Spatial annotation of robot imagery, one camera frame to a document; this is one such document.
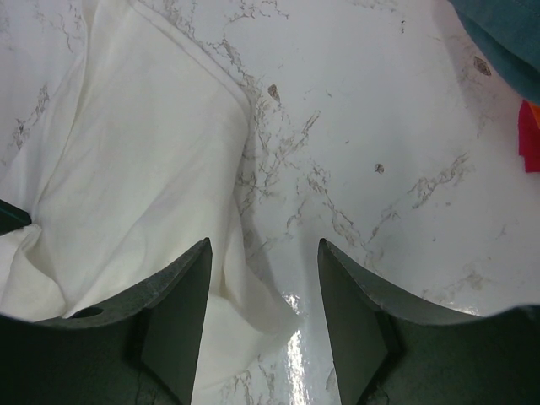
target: hole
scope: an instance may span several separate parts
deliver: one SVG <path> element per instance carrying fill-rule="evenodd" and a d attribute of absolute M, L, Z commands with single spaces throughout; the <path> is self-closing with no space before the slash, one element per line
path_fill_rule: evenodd
<path fill-rule="evenodd" d="M 89 306 L 88 308 L 75 312 L 71 316 L 71 319 L 90 318 L 91 316 L 99 315 L 101 312 L 103 312 L 101 308 L 98 308 L 97 306 Z"/>

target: red object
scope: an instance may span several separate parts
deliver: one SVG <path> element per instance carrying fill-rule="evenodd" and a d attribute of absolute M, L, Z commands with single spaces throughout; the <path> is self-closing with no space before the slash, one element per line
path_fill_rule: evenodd
<path fill-rule="evenodd" d="M 521 103 L 517 122 L 519 152 L 525 160 L 526 173 L 540 172 L 540 127 L 528 102 Z"/>

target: gray marble vein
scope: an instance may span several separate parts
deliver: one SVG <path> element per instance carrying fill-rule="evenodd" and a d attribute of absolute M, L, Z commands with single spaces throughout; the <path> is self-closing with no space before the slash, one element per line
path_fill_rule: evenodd
<path fill-rule="evenodd" d="M 47 85 L 43 85 L 40 89 L 40 93 L 37 96 L 37 101 L 35 104 L 34 110 L 25 118 L 16 118 L 16 125 L 11 133 L 11 141 L 3 151 L 3 156 L 0 159 L 0 162 L 4 166 L 9 165 L 11 160 L 16 155 L 16 151 L 20 150 L 23 147 L 24 142 L 30 136 L 30 130 L 32 127 L 39 121 L 45 109 L 49 103 L 49 93 Z"/>

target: orange object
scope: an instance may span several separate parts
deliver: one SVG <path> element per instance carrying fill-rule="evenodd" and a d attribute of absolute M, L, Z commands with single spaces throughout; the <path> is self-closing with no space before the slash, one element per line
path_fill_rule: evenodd
<path fill-rule="evenodd" d="M 536 120 L 537 125 L 540 128 L 540 107 L 538 105 L 534 105 L 531 102 L 529 102 L 529 105 L 531 106 L 531 110 L 532 110 L 532 114 L 534 115 L 534 119 Z"/>

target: fabric fold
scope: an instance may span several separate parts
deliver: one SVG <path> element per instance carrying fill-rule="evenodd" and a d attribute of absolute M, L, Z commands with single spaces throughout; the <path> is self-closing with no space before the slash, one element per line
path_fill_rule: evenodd
<path fill-rule="evenodd" d="M 0 237 L 0 251 L 15 249 L 0 262 L 0 311 L 71 316 L 209 237 L 196 387 L 212 385 L 245 369 L 290 321 L 246 266 L 232 196 L 249 103 L 141 3 L 83 5 L 84 53 L 0 183 L 0 198 L 35 223 Z"/>

